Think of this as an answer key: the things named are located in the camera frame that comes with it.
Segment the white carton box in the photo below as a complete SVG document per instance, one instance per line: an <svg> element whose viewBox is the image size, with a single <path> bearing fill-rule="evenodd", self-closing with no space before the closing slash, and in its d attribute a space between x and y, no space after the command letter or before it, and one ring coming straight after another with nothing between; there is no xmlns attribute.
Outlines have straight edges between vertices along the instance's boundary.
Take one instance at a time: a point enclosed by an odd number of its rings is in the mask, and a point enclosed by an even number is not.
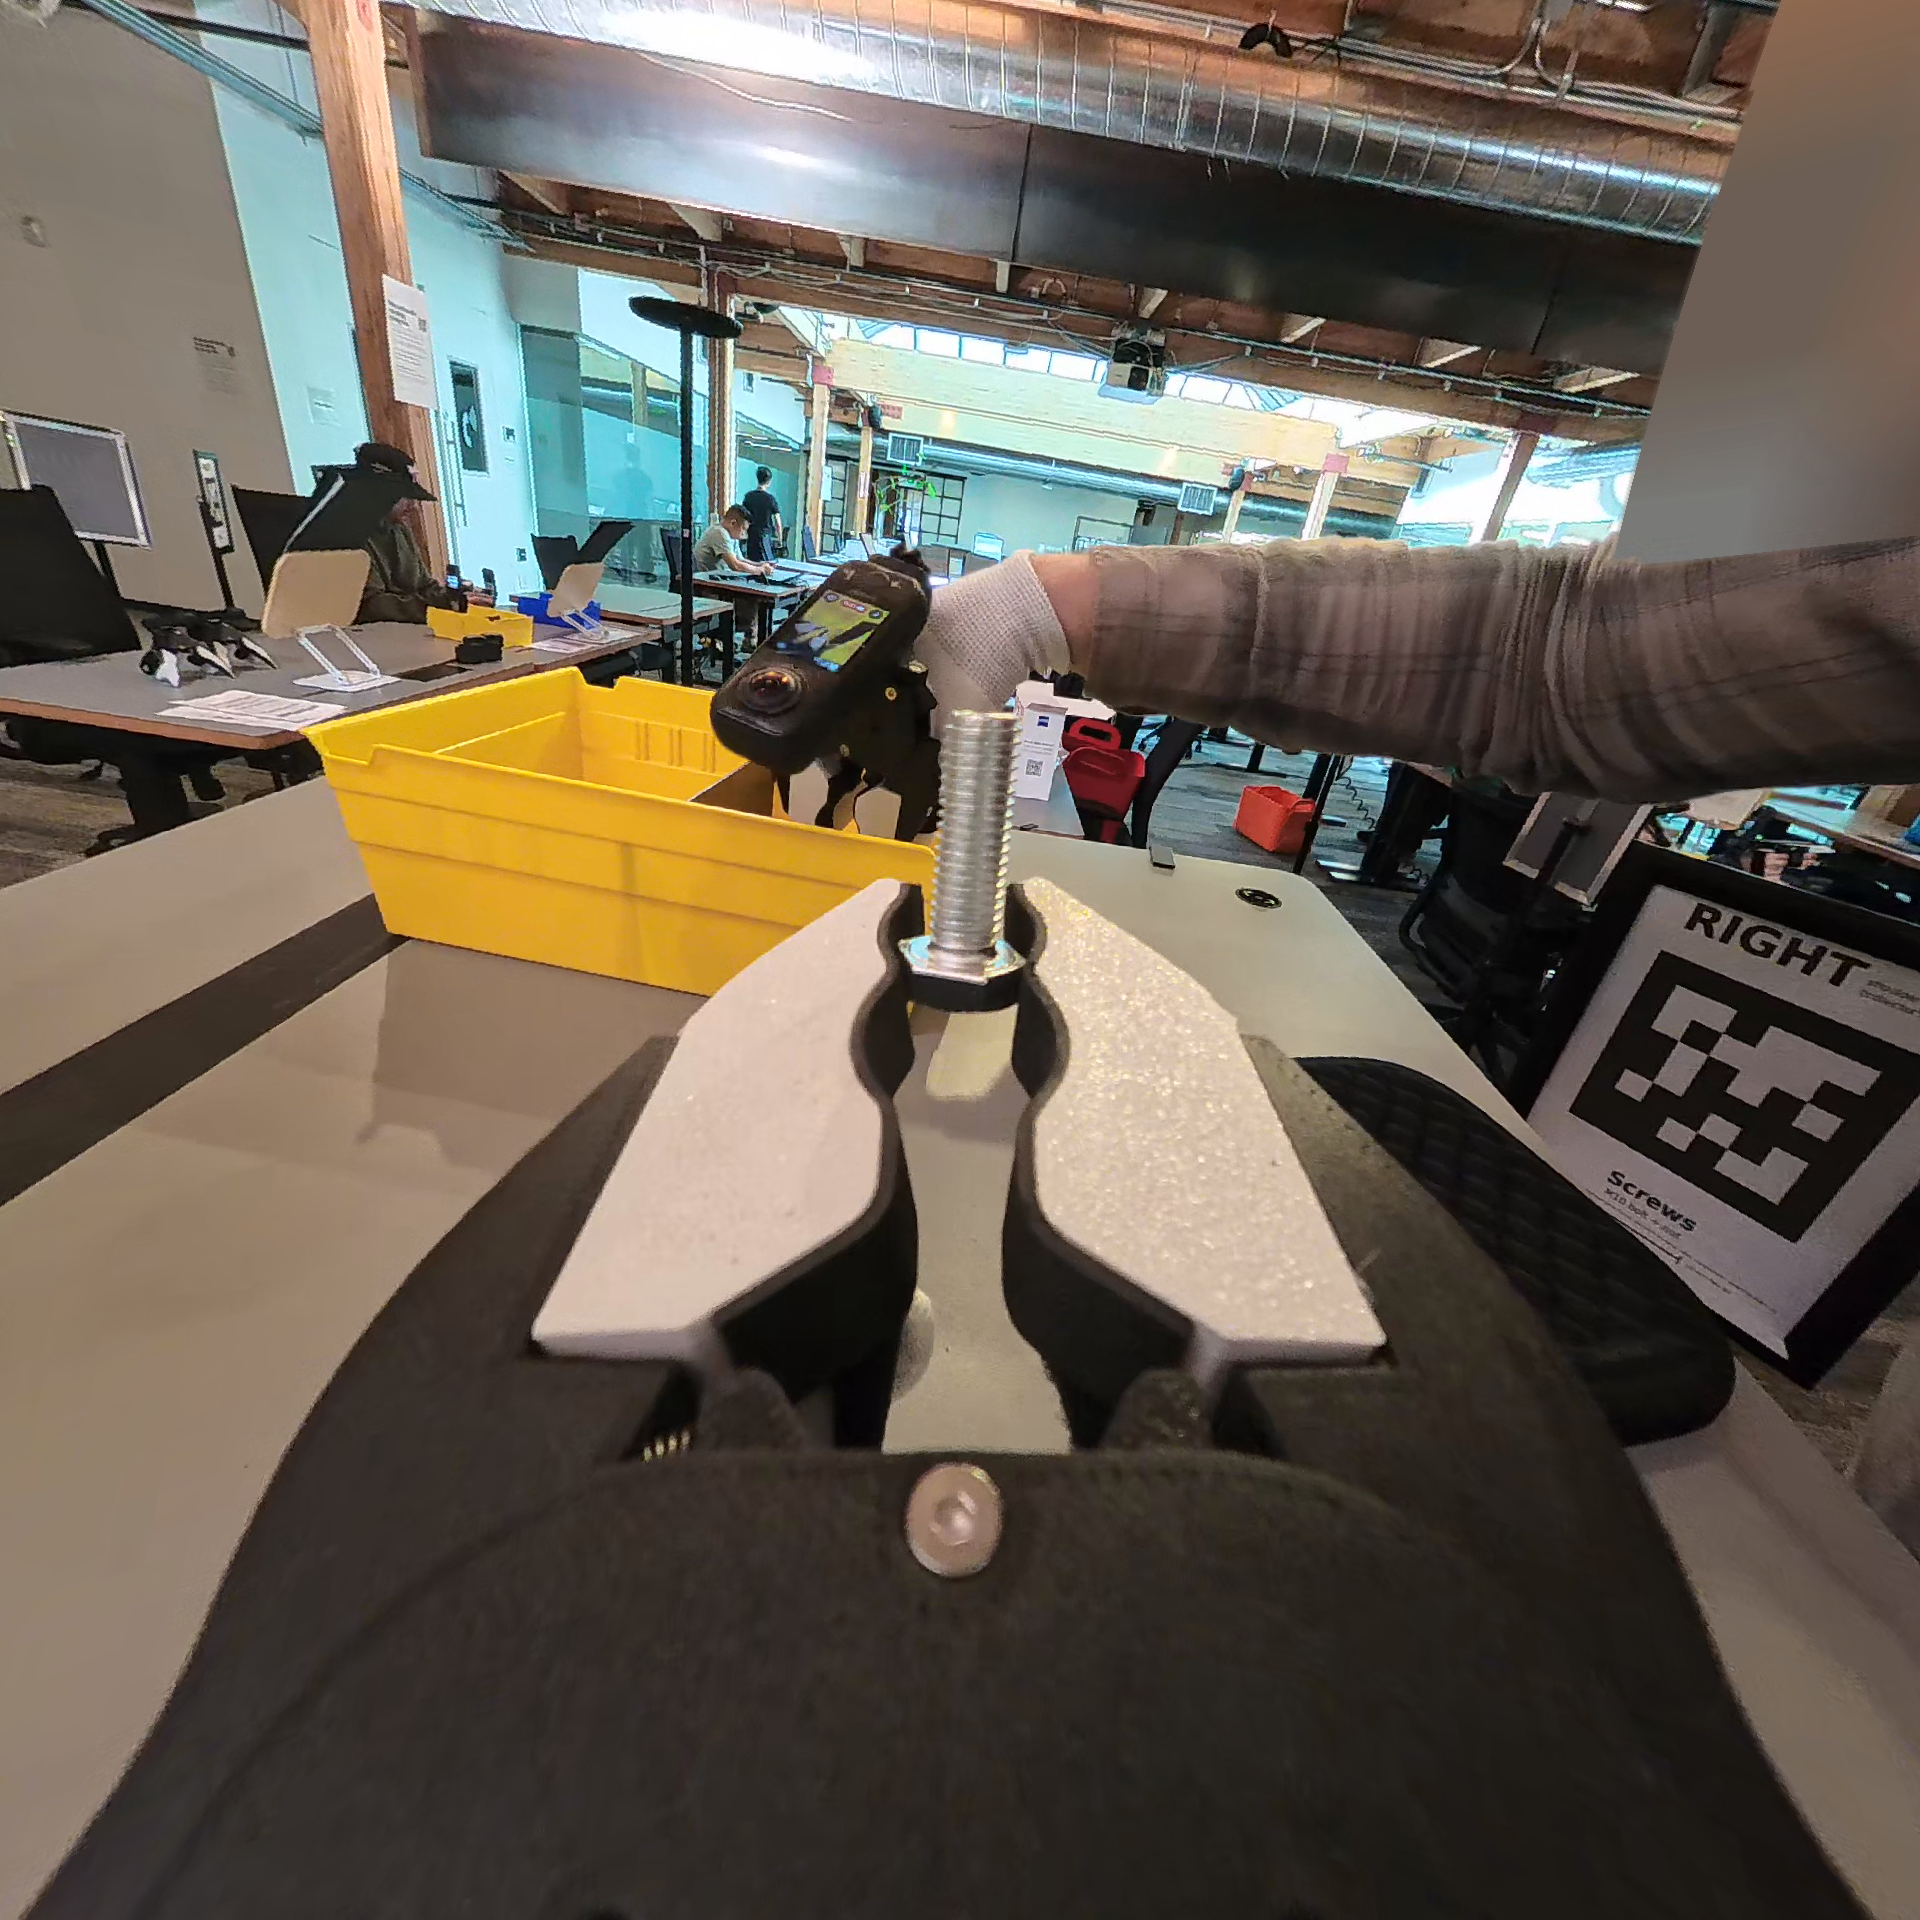
<svg viewBox="0 0 1920 1920"><path fill-rule="evenodd" d="M1064 729L1087 716L1087 703L1031 677L1016 682L1010 716L1016 716L1010 800L1049 807L1061 759L1064 759Z"/></svg>

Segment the person's right hand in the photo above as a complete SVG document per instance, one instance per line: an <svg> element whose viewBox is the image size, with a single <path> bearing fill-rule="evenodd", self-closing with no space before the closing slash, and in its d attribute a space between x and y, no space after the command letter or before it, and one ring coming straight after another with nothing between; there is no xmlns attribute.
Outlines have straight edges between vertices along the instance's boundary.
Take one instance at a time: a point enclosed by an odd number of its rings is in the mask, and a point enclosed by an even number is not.
<svg viewBox="0 0 1920 1920"><path fill-rule="evenodd" d="M913 663L931 692L931 732L944 732L953 716L1000 716L1031 677L1070 672L1035 560L1016 551L931 585Z"/></svg>

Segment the silver hex nut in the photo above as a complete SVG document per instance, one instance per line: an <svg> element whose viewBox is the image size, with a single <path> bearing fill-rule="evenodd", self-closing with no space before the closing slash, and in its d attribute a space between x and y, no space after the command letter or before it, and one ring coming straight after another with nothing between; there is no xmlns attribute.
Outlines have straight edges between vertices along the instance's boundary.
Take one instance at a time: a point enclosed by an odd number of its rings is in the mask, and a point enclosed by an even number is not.
<svg viewBox="0 0 1920 1920"><path fill-rule="evenodd" d="M996 937L986 952L941 944L931 933L897 937L910 1000L931 1009L1007 1009L1023 994L1023 952Z"/></svg>

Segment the silver hex bolt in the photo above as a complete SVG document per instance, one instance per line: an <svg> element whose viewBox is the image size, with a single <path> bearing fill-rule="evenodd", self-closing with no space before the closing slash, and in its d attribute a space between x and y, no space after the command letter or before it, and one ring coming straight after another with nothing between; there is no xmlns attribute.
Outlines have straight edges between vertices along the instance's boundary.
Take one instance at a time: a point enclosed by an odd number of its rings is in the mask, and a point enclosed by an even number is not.
<svg viewBox="0 0 1920 1920"><path fill-rule="evenodd" d="M996 937L1007 937L1010 759L1010 710L953 716L941 740L941 835L928 906L928 933L941 944L986 952Z"/></svg>

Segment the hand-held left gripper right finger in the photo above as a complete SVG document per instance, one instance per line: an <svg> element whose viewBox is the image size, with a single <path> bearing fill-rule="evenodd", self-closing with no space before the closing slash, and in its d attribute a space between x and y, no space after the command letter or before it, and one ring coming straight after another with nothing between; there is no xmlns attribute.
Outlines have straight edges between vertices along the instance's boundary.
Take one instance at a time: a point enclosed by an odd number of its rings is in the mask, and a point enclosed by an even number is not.
<svg viewBox="0 0 1920 1920"><path fill-rule="evenodd" d="M1000 1295L1070 1441L1142 1374L1212 1419L1262 1371L1384 1371L1386 1325L1225 1000L1061 888L1010 884L1023 1092Z"/></svg>

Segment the black framed sign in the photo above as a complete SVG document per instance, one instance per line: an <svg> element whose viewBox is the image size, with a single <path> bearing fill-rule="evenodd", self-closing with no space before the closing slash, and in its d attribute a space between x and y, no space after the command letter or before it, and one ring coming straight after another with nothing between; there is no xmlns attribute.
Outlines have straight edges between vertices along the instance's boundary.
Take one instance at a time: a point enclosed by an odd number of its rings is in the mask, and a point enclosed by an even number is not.
<svg viewBox="0 0 1920 1920"><path fill-rule="evenodd" d="M1908 918L1628 847L1508 1105L1614 1225L1798 1386L1912 1285Z"/></svg>

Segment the person's right forearm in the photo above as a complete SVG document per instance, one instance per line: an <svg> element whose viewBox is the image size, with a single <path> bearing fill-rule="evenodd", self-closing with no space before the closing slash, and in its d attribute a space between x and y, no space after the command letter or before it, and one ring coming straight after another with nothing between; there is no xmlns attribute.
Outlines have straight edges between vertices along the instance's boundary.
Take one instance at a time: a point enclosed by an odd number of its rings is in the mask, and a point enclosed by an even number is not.
<svg viewBox="0 0 1920 1920"><path fill-rule="evenodd" d="M1043 563L1070 672L1142 716L1515 796L1920 778L1912 541L1717 563L1605 546L1151 546Z"/></svg>

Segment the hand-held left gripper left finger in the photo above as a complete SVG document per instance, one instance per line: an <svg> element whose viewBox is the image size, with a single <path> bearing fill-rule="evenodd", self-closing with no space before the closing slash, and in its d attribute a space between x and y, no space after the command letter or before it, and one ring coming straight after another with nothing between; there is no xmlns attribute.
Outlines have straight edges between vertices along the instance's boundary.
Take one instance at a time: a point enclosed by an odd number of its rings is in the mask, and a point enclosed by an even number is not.
<svg viewBox="0 0 1920 1920"><path fill-rule="evenodd" d="M881 881L682 1015L532 1316L542 1355L759 1371L827 1402L837 1448L887 1441L923 1293L897 1118L923 926L923 884Z"/></svg>

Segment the background office desk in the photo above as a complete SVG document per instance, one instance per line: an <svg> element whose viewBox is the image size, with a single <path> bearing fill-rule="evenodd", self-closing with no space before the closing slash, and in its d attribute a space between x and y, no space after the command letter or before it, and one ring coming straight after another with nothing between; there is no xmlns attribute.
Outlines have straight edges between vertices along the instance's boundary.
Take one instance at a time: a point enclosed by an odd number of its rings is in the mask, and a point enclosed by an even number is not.
<svg viewBox="0 0 1920 1920"><path fill-rule="evenodd" d="M542 677L557 667L636 667L666 640L670 619L604 610L601 621L542 621L526 647L504 663L452 663L452 640L425 621L305 627L261 640L265 667L242 672L137 672L137 654L39 663L0 672L8 745L18 729L58 732L84 763L117 771L125 824L97 847L125 847L184 831L200 807L187 763L265 763L281 780L305 780L310 740L330 720L431 703L447 692L485 692Z"/></svg>

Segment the yellow plastic bin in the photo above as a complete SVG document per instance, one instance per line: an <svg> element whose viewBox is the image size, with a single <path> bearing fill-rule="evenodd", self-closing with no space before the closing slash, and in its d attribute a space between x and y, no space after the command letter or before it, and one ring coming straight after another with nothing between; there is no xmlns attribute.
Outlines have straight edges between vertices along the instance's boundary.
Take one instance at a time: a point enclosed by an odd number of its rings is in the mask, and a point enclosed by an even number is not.
<svg viewBox="0 0 1920 1920"><path fill-rule="evenodd" d="M561 667L342 716L310 745L388 933L724 994L855 888L931 884L931 847L708 800L759 778L708 703Z"/></svg>

